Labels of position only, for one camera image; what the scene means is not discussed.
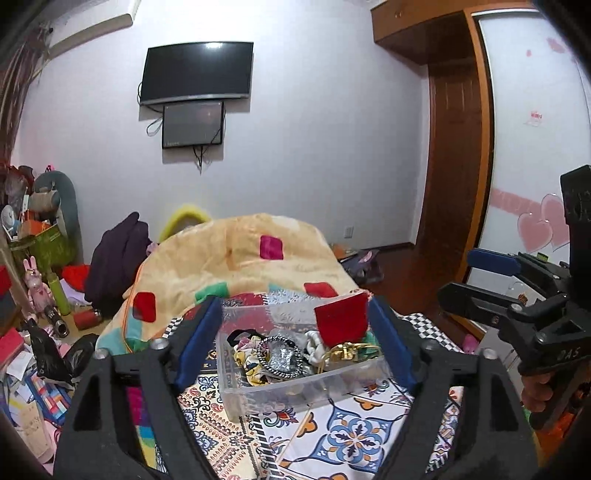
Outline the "person's right hand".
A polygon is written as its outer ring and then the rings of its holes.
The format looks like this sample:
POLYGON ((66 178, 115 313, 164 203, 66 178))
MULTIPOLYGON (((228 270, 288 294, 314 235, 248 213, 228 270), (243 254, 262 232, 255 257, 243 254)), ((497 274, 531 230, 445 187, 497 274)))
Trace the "person's right hand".
POLYGON ((530 412, 539 413, 546 408, 546 403, 553 396, 553 391, 549 386, 551 378, 551 373, 522 377, 521 399, 523 405, 530 412))

